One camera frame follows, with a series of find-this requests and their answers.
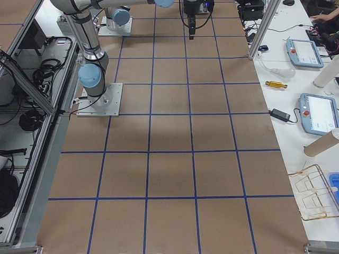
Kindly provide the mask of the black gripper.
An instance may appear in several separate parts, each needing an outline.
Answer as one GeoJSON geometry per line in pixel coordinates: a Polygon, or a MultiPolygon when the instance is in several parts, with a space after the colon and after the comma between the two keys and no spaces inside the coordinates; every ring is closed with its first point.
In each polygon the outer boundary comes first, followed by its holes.
{"type": "Polygon", "coordinates": [[[188,18],[188,26],[189,26],[189,40],[193,40],[195,36],[195,27],[196,21],[195,16],[200,12],[200,6],[204,3],[202,0],[183,1],[184,13],[188,18]]]}

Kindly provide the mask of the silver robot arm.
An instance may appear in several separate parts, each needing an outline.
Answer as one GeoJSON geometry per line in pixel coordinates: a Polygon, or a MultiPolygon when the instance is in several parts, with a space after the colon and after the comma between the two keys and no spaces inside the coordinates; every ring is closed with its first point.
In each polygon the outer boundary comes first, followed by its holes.
{"type": "Polygon", "coordinates": [[[104,10],[106,26],[111,31],[126,25],[130,20],[130,7],[128,6],[108,7],[104,10]]]}
{"type": "Polygon", "coordinates": [[[108,56],[102,49],[99,37],[94,28],[90,9],[114,9],[131,5],[156,4],[168,8],[174,1],[51,1],[54,7],[62,11],[69,19],[69,24],[76,37],[77,43],[82,46],[83,55],[88,62],[101,64],[101,60],[108,61],[108,56]]]}

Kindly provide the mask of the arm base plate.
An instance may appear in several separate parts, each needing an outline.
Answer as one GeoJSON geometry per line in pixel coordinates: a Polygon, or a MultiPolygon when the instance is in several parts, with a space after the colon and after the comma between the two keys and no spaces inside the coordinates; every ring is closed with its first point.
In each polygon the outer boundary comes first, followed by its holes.
{"type": "Polygon", "coordinates": [[[76,112],[79,117],[106,117],[119,116],[123,83],[107,83],[106,91],[101,98],[95,101],[93,97],[81,100],[80,110],[76,112]]]}
{"type": "Polygon", "coordinates": [[[131,16],[129,21],[125,25],[119,26],[111,20],[107,21],[106,16],[103,16],[101,20],[101,24],[99,26],[98,36],[100,37],[129,37],[131,36],[132,20],[133,20],[133,17],[131,16]]]}

